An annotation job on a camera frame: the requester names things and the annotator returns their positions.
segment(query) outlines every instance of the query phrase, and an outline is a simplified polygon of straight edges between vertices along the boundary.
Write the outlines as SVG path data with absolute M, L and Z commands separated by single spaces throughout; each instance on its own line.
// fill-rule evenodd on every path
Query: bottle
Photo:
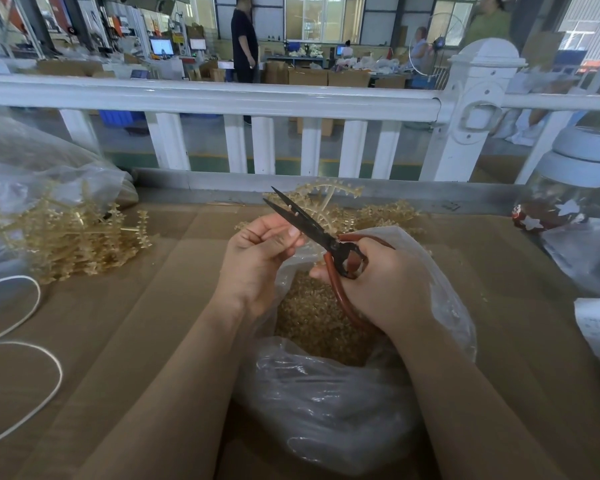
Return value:
M 600 130 L 569 127 L 538 162 L 513 209 L 517 227 L 538 233 L 586 222 L 593 192 L 600 188 Z

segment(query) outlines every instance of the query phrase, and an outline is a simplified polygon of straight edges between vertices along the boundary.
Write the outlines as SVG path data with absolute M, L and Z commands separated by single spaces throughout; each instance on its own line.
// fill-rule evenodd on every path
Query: cardboard table surface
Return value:
M 0 480 L 71 478 L 195 322 L 234 226 L 267 212 L 143 207 L 150 232 L 160 234 L 153 247 L 110 273 L 46 287 L 39 311 L 10 334 L 56 354 L 64 382 L 53 402 L 0 442 Z M 600 479 L 600 364 L 573 317 L 576 288 L 504 217 L 439 215 L 420 226 L 476 325 L 480 370 L 570 478 Z M 0 432 L 46 397 L 56 378 L 42 355 L 0 347 Z M 365 477 L 436 478 L 426 440 L 414 441 L 411 452 Z M 284 452 L 235 405 L 216 477 L 342 478 Z

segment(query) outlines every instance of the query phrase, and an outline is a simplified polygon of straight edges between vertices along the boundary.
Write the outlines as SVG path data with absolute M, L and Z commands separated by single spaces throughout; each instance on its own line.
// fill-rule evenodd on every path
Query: white bottle lid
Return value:
M 595 128 L 565 128 L 553 142 L 553 151 L 572 158 L 600 162 L 600 130 Z
M 600 188 L 600 162 L 577 160 L 556 152 L 546 152 L 538 162 L 536 172 L 563 184 Z

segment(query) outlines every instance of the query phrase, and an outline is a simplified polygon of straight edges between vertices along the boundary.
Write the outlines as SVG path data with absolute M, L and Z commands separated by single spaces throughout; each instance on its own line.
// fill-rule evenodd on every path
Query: hand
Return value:
M 300 231 L 282 216 L 257 218 L 229 240 L 212 302 L 256 319 L 273 303 L 280 265 L 303 244 Z
M 430 319 L 430 278 L 425 266 L 408 252 L 373 239 L 361 239 L 358 245 L 368 265 L 357 279 L 342 278 L 353 306 L 391 339 L 403 333 L 405 326 Z M 329 283 L 324 264 L 314 267 L 310 275 Z

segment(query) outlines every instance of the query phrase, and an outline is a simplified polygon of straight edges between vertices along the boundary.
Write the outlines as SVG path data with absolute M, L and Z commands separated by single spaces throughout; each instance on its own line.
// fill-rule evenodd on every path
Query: black pants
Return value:
M 236 69 L 235 70 L 235 76 L 238 79 L 238 82 L 243 82 L 246 84 L 252 84 L 253 80 L 255 78 L 256 75 L 256 69 L 250 69 L 250 68 L 246 68 L 246 69 Z M 250 116 L 245 116 L 244 117 L 244 122 L 247 124 L 251 124 L 251 117 Z

